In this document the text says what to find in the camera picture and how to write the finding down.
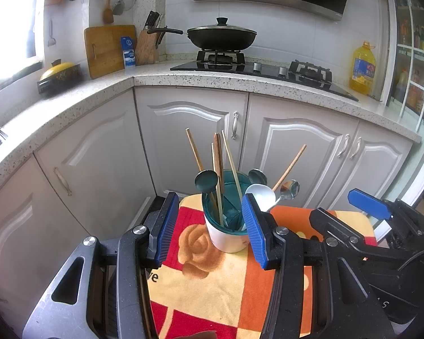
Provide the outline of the steel spoon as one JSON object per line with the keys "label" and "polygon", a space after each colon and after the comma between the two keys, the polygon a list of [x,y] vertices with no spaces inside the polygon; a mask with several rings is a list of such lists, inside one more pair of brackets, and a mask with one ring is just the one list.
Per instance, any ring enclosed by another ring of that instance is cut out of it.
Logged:
{"label": "steel spoon", "polygon": [[267,176],[257,168],[252,168],[248,171],[248,178],[252,184],[267,185]]}
{"label": "steel spoon", "polygon": [[292,200],[299,193],[300,185],[297,180],[288,180],[280,187],[279,201]]}

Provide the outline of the reddish wooden chopstick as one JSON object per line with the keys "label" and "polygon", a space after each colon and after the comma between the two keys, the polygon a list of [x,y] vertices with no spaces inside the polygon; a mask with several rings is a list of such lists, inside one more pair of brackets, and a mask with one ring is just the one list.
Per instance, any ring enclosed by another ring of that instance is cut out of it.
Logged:
{"label": "reddish wooden chopstick", "polygon": [[306,150],[306,148],[307,148],[307,145],[304,144],[301,147],[301,149],[298,150],[298,153],[296,154],[296,156],[294,157],[294,159],[291,161],[291,163],[289,164],[289,166],[287,167],[287,169],[285,169],[285,171],[281,175],[280,179],[272,187],[272,191],[273,192],[277,191],[281,187],[282,183],[284,182],[284,180],[286,179],[286,177],[288,176],[288,174],[291,172],[291,170],[295,166],[296,162],[298,162],[298,160],[300,159],[300,157],[302,156],[302,154]]}

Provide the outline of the brown wooden chopstick pair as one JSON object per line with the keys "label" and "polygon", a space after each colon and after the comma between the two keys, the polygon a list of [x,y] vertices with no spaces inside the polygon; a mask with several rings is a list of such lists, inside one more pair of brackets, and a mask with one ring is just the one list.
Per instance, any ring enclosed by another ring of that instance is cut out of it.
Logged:
{"label": "brown wooden chopstick pair", "polygon": [[212,142],[212,156],[213,156],[213,169],[217,173],[217,206],[219,212],[219,223],[224,226],[224,213],[223,213],[223,199],[222,199],[222,164],[221,164],[221,149],[220,149],[220,136],[219,133],[214,133]]}

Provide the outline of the speckled kitchen countertop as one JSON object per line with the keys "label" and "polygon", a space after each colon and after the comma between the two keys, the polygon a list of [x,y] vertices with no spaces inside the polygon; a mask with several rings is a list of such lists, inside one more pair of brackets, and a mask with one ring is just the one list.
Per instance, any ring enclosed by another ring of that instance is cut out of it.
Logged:
{"label": "speckled kitchen countertop", "polygon": [[346,99],[309,86],[237,73],[170,70],[167,62],[111,73],[49,99],[41,99],[3,126],[0,145],[0,189],[34,151],[85,114],[135,87],[187,87],[228,90],[277,97],[330,109],[378,125],[415,143],[421,136],[389,117],[384,105],[368,97]]}

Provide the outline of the dark green ladle spoon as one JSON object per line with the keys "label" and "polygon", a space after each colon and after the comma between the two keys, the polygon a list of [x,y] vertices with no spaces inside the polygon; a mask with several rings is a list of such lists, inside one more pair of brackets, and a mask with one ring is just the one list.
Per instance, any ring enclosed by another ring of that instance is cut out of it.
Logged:
{"label": "dark green ladle spoon", "polygon": [[219,221],[219,211],[217,208],[217,200],[213,195],[213,191],[216,189],[218,182],[218,176],[215,171],[212,170],[203,170],[200,171],[194,180],[194,184],[200,193],[207,194],[211,200],[213,218],[216,222]]}

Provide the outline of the light bamboo chopstick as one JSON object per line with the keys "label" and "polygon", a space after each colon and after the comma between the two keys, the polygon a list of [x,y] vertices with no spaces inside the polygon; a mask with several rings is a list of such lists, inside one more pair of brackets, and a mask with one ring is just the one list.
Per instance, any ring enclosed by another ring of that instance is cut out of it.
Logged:
{"label": "light bamboo chopstick", "polygon": [[226,137],[224,130],[221,130],[221,135],[222,135],[222,138],[224,140],[224,147],[226,149],[227,157],[229,159],[230,169],[231,169],[232,174],[233,174],[233,179],[234,179],[234,183],[235,183],[235,186],[236,186],[236,189],[237,189],[237,194],[239,196],[240,201],[242,201],[243,194],[242,194],[241,187],[240,187],[240,180],[238,178],[238,173],[237,173],[234,161],[233,161],[232,152],[230,151],[230,147],[229,147],[227,137]]}

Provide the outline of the orange yellow patterned towel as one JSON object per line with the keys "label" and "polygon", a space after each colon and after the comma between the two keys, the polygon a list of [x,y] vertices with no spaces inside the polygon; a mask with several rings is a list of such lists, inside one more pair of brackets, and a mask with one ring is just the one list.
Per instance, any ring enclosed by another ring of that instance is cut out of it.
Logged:
{"label": "orange yellow patterned towel", "polygon": [[159,338],[258,338],[274,273],[246,247],[223,253],[211,242],[201,197],[184,198],[167,259],[148,275]]}

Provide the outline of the white cabinet door left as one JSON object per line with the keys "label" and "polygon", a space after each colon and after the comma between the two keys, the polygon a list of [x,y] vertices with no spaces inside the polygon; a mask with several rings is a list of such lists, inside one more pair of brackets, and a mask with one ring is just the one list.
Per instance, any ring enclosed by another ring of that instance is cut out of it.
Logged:
{"label": "white cabinet door left", "polygon": [[132,90],[61,131],[36,159],[73,216],[100,240],[125,233],[155,198]]}

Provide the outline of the white glass-front shelf cabinet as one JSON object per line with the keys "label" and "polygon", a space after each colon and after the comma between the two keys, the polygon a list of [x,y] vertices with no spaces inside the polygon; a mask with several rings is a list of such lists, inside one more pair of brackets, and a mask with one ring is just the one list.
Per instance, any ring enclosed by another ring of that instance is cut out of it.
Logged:
{"label": "white glass-front shelf cabinet", "polygon": [[394,120],[424,135],[424,7],[388,0],[388,58],[381,95]]}

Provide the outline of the yellow cooking oil bottle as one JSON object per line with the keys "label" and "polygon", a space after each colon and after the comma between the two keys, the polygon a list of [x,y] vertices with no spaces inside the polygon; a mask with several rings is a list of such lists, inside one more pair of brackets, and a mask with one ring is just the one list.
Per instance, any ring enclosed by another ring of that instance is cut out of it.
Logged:
{"label": "yellow cooking oil bottle", "polygon": [[363,41],[352,54],[349,86],[364,95],[370,94],[375,78],[376,60],[372,48],[369,41]]}

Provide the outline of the black gas stove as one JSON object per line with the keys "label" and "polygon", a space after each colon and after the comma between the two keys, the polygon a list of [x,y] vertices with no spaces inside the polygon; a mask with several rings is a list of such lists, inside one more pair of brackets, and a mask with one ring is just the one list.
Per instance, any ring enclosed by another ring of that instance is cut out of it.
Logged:
{"label": "black gas stove", "polygon": [[276,66],[249,61],[240,51],[201,50],[197,53],[196,60],[174,66],[171,70],[237,73],[263,77],[324,90],[358,102],[355,96],[333,83],[331,70],[298,60],[292,61],[287,66]]}

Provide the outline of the wooden cutting board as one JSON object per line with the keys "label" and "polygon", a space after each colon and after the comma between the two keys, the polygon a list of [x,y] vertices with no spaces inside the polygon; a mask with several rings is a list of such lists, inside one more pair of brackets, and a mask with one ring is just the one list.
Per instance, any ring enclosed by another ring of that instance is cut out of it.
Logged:
{"label": "wooden cutting board", "polygon": [[134,25],[104,25],[84,30],[88,72],[91,79],[125,69],[121,37],[136,42]]}

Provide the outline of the yellow lidded pot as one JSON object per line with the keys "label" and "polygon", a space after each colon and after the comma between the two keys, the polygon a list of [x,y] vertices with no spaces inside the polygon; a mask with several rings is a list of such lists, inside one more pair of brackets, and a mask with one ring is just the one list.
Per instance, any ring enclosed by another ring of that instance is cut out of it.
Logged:
{"label": "yellow lidded pot", "polygon": [[41,96],[53,96],[73,88],[83,81],[83,72],[79,64],[61,62],[57,59],[37,82],[38,93]]}

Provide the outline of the wooden knife block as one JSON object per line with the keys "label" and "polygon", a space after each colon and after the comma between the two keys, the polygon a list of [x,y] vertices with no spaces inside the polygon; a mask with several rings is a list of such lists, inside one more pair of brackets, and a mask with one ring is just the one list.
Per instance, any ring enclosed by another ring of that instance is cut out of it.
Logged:
{"label": "wooden knife block", "polygon": [[135,47],[135,58],[137,66],[154,64],[157,61],[156,43],[160,34],[150,34],[149,31],[156,27],[160,17],[161,14],[159,12],[150,11],[148,14]]}

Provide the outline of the hanging wooden spatula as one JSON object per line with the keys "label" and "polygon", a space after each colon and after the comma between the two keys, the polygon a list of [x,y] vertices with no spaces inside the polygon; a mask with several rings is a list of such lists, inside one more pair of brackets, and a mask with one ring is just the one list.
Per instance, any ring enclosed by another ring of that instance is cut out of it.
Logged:
{"label": "hanging wooden spatula", "polygon": [[104,25],[110,25],[114,21],[110,0],[105,0],[105,6],[102,11],[102,22]]}

